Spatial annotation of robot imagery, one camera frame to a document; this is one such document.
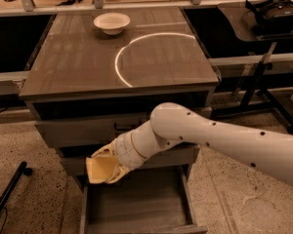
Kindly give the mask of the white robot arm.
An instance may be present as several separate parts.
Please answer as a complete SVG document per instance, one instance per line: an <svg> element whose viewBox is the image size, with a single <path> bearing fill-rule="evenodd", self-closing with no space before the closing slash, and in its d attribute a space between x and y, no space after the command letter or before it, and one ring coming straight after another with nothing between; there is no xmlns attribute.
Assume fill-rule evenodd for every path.
<svg viewBox="0 0 293 234"><path fill-rule="evenodd" d="M182 142L209 146L293 186L293 136L212 121L172 102L157 105L148 121L87 158L89 181L115 183Z"/></svg>

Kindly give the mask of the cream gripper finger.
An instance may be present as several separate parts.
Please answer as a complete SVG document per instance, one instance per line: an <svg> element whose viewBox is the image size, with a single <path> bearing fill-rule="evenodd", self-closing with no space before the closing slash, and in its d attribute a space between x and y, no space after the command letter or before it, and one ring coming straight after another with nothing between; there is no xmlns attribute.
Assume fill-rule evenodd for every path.
<svg viewBox="0 0 293 234"><path fill-rule="evenodd" d="M97 157L111 157L113 155L113 146L111 144L107 144L97 151L95 151L91 157L97 158Z"/></svg>
<svg viewBox="0 0 293 234"><path fill-rule="evenodd" d="M112 184L120 180L122 177L126 176L131 172L130 169L123 165L114 165L114 166L109 166L107 168L107 179L105 182L107 184Z"/></svg>

